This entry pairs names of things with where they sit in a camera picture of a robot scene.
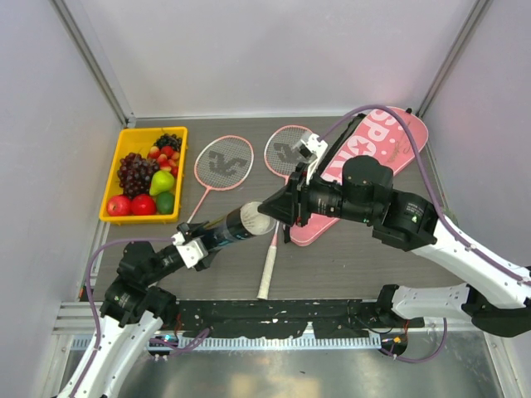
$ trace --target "red apple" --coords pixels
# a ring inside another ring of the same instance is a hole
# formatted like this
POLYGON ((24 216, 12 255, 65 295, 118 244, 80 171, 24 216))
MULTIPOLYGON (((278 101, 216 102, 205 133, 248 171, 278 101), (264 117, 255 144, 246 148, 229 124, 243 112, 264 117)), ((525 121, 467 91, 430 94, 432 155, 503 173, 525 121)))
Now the red apple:
POLYGON ((131 214, 131 201, 124 195, 111 197, 107 202, 109 216, 128 216, 131 214))
POLYGON ((131 209, 136 216, 151 216, 157 212, 157 205, 150 195, 138 195, 131 202, 131 209))

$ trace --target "gray wall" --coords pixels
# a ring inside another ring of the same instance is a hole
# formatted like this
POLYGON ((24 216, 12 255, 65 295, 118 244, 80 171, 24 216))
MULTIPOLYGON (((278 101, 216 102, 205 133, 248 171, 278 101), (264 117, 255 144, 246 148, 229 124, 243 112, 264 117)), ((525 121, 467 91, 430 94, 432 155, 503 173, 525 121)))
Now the gray wall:
POLYGON ((81 3, 135 115, 175 117, 416 108, 474 1, 81 3))
MULTIPOLYGON (((531 2, 493 2, 426 116, 460 227, 531 265, 531 2)), ((507 342, 531 396, 531 333, 507 342)))
POLYGON ((119 125, 49 2, 5 3, 0 37, 0 395, 34 397, 119 125))

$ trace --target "grapes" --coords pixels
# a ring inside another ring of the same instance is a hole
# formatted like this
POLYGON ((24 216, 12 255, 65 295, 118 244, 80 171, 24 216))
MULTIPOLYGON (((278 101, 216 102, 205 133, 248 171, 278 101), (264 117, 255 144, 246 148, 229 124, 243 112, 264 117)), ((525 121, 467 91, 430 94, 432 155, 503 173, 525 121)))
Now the grapes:
POLYGON ((174 151, 181 152, 181 145, 183 144, 182 138, 177 138, 176 134, 165 134, 161 136, 157 142, 155 142, 154 146, 162 148, 162 147, 172 147, 174 151))
POLYGON ((155 159, 144 159, 138 153, 130 153, 120 159, 119 164, 117 175, 124 195, 133 199, 142 193, 149 193, 151 178, 160 169, 155 159))

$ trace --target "badminton racket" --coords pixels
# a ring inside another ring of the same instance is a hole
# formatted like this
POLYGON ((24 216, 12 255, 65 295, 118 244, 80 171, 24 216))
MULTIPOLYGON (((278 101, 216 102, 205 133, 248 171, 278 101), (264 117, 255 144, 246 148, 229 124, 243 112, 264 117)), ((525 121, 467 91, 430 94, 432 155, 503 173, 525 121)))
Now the badminton racket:
MULTIPOLYGON (((284 126, 283 128, 276 130, 265 145, 265 165, 273 174, 284 178, 284 184, 288 182, 288 178, 290 177, 290 174, 295 171, 297 164, 304 161, 302 155, 300 155, 299 151, 295 149, 295 145, 300 141, 300 138, 304 133, 312 132, 302 126, 284 126)), ((267 250, 262 280, 260 282, 260 288, 258 289, 258 295, 256 296, 263 300, 267 300, 269 296, 269 286, 271 283, 271 276, 273 275, 273 267, 275 266, 278 231, 279 222, 277 221, 275 234, 273 235, 273 239, 267 250)))
POLYGON ((188 222, 192 221, 210 191, 228 191, 244 182, 253 160, 252 146, 242 137, 226 135, 209 143, 197 156, 193 168, 197 182, 206 189, 188 222))

